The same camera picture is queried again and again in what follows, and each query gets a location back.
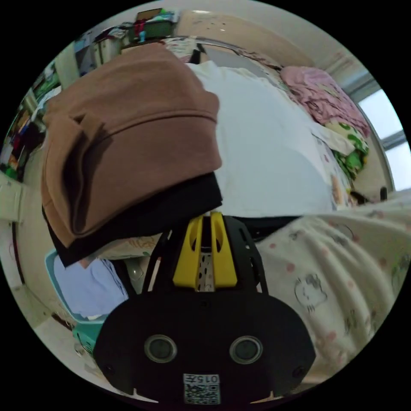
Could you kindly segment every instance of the sticker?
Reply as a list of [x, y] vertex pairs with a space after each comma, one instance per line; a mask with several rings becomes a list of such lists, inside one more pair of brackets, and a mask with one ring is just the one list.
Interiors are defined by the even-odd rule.
[[218, 374], [183, 374], [186, 404], [221, 404]]

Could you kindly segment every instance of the pink blanket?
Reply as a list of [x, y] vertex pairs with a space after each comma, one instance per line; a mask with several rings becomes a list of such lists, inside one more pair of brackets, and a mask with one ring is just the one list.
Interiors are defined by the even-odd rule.
[[364, 137], [371, 130], [361, 112], [325, 71], [312, 67], [286, 67], [280, 73], [298, 102], [318, 123], [331, 120], [358, 129]]

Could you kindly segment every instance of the light blue cloth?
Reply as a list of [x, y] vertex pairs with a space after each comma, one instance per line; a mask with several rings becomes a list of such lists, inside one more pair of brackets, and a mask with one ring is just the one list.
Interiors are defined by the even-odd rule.
[[84, 318], [110, 314], [128, 299], [113, 264], [107, 260], [96, 259], [86, 269], [78, 262], [64, 268], [56, 256], [54, 276], [71, 312]]

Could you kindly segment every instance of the white blanket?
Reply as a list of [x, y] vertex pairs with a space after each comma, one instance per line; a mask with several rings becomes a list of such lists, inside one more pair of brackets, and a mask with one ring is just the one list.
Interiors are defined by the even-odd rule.
[[220, 100], [218, 211], [256, 218], [331, 211], [329, 177], [298, 106], [248, 70], [188, 66]]

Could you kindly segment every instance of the clothing pile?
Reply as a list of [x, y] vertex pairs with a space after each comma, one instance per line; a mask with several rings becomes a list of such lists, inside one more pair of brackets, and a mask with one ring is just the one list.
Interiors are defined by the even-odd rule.
[[107, 260], [94, 260], [87, 268], [80, 263], [65, 268], [56, 256], [54, 276], [70, 311], [89, 320], [110, 314], [128, 299], [114, 265]]
[[325, 71], [313, 67], [285, 67], [280, 73], [297, 101], [315, 121], [350, 141], [349, 155], [333, 151], [338, 164], [351, 180], [364, 168], [370, 127], [360, 110]]
[[217, 96], [157, 43], [48, 102], [42, 206], [65, 267], [221, 205], [218, 109]]

